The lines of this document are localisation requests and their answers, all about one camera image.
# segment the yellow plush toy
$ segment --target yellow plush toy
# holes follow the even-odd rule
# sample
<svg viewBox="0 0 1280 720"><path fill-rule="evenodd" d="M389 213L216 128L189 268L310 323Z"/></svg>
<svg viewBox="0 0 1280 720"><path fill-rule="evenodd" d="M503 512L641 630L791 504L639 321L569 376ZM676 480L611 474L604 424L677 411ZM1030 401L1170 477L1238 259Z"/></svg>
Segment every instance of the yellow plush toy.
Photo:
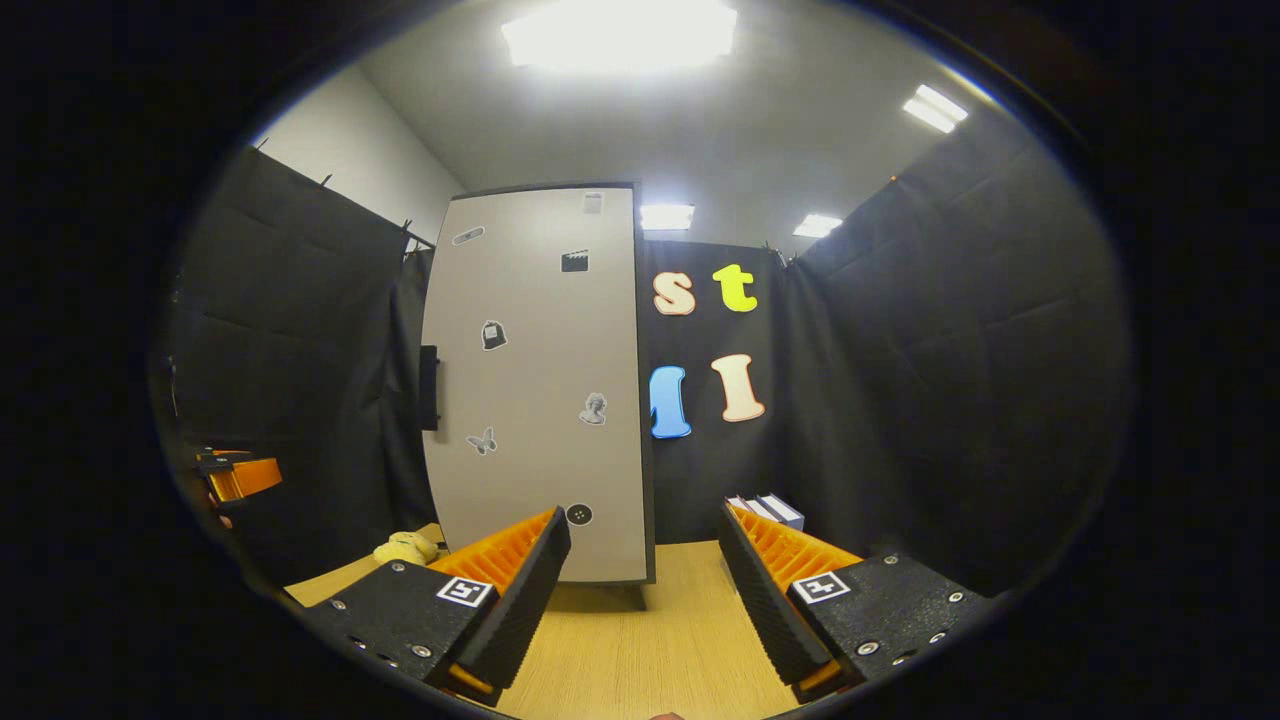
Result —
<svg viewBox="0 0 1280 720"><path fill-rule="evenodd" d="M435 560L439 550L417 533L392 533L387 542L374 548L374 560L379 565L401 560L413 565L426 566Z"/></svg>

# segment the white door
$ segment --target white door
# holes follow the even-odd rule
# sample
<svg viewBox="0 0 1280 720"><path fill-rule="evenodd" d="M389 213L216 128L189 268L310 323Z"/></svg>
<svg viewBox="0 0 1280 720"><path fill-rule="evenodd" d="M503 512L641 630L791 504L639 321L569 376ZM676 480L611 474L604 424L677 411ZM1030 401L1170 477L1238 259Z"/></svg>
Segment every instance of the white door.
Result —
<svg viewBox="0 0 1280 720"><path fill-rule="evenodd" d="M561 580L646 578L632 202L599 187L449 204L422 318L440 424L422 443L451 547L561 505Z"/></svg>

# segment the stack of books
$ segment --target stack of books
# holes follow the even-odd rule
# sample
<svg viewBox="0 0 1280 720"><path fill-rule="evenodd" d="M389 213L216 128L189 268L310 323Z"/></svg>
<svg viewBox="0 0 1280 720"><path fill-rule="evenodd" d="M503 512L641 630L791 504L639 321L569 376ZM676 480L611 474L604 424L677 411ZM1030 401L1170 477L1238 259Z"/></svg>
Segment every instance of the stack of books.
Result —
<svg viewBox="0 0 1280 720"><path fill-rule="evenodd" d="M786 502L778 498L776 495L760 495L754 500L744 500L740 496L726 497L724 502L735 507L741 507L748 512L754 512L760 518L768 518L776 523L782 523L788 528L795 528L797 530L804 530L804 515L796 512L795 507L791 507Z"/></svg>

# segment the ceiling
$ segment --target ceiling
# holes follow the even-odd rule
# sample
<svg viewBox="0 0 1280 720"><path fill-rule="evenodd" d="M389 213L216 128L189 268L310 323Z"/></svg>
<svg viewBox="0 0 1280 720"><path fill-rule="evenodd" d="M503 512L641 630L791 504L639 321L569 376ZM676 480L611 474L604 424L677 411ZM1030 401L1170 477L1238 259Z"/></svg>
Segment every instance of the ceiling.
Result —
<svg viewBox="0 0 1280 720"><path fill-rule="evenodd" d="M727 56L639 76L512 67L500 26L544 5L442 10L361 68L467 191L641 183L644 202L696 206L687 232L646 233L788 255L809 213L844 218L942 135L902 111L963 81L874 18L824 3L721 0L739 12Z"/></svg>

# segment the foam letter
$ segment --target foam letter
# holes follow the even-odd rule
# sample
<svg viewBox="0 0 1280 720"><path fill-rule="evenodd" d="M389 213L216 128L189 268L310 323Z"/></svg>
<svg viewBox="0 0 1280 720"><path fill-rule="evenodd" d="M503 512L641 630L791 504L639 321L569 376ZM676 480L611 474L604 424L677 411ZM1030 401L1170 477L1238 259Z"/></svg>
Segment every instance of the foam letter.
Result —
<svg viewBox="0 0 1280 720"><path fill-rule="evenodd" d="M685 369L663 365L649 375L649 415L655 416L653 437L668 439L685 437L694 428L685 421L685 407L680 401L680 380Z"/></svg>
<svg viewBox="0 0 1280 720"><path fill-rule="evenodd" d="M687 315L694 311L694 281L685 273L658 273L653 278L653 304L663 315Z"/></svg>
<svg viewBox="0 0 1280 720"><path fill-rule="evenodd" d="M764 404L755 398L751 375L746 373L750 364L750 355L726 355L712 363L712 370L721 374L721 383L724 384L724 414L721 416L728 423L764 415Z"/></svg>
<svg viewBox="0 0 1280 720"><path fill-rule="evenodd" d="M742 286L754 281L755 277L751 273L744 273L741 265L736 263L724 265L716 270L712 279L721 283L721 297L724 299L726 307L735 313L750 313L755 310L756 300L748 297L746 292L742 291Z"/></svg>

